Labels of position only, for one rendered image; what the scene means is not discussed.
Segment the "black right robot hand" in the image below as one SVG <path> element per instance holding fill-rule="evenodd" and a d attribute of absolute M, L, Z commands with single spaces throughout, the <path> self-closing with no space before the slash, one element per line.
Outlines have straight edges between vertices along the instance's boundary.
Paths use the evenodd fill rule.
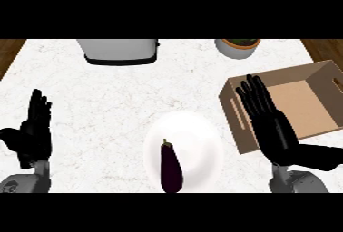
<path fill-rule="evenodd" d="M 298 143 L 292 125 L 257 75 L 247 75 L 235 93 L 250 116 L 260 151 L 273 165 L 297 165 L 322 171 L 343 165 L 343 148 Z"/>

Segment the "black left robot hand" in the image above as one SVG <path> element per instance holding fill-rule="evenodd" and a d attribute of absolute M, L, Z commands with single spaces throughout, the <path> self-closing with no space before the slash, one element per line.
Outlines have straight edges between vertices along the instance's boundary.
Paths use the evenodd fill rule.
<path fill-rule="evenodd" d="M 0 129 L 0 140 L 17 154 L 22 169 L 29 169 L 51 154 L 50 142 L 50 106 L 51 102 L 38 89 L 32 90 L 26 120 L 20 128 Z"/>

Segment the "brown cardboard box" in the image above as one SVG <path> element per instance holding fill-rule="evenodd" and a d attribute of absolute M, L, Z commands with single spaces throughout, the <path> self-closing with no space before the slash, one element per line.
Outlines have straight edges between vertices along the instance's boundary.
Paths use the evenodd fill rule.
<path fill-rule="evenodd" d="M 298 140 L 343 129 L 343 71 L 331 60 L 258 72 L 257 76 Z M 219 95 L 239 154 L 258 149 L 250 117 L 236 95 L 236 87 L 245 80 L 245 75 L 229 78 Z"/>

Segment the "white plate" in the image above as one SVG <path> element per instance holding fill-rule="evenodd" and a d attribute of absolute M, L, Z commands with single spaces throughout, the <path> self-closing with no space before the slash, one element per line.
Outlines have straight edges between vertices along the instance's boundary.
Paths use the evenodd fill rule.
<path fill-rule="evenodd" d="M 207 118 L 192 111 L 171 111 L 153 122 L 143 143 L 143 164 L 152 186 L 162 192 L 161 146 L 167 141 L 183 174 L 182 193 L 211 192 L 221 173 L 223 147 Z"/>

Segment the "dark purple eggplant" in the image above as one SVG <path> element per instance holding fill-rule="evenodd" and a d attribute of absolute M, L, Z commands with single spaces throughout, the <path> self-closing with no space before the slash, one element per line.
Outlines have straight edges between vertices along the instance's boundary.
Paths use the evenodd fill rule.
<path fill-rule="evenodd" d="M 183 175 L 173 144 L 164 140 L 161 145 L 161 185 L 165 193 L 177 193 L 183 185 Z"/>

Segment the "potted plant in pale pot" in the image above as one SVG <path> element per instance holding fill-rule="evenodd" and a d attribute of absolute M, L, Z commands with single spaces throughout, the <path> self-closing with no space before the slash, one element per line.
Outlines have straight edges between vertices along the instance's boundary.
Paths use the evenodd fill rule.
<path fill-rule="evenodd" d="M 258 46 L 260 41 L 255 41 L 250 46 L 241 46 L 230 43 L 226 39 L 216 39 L 214 44 L 219 52 L 230 59 L 247 59 Z"/>

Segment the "pale grey appliance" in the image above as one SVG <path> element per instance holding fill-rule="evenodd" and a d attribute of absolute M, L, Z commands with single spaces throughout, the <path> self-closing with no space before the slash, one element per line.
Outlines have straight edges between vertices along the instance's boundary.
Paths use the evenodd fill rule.
<path fill-rule="evenodd" d="M 88 64 L 125 66 L 153 63 L 156 39 L 77 39 Z"/>

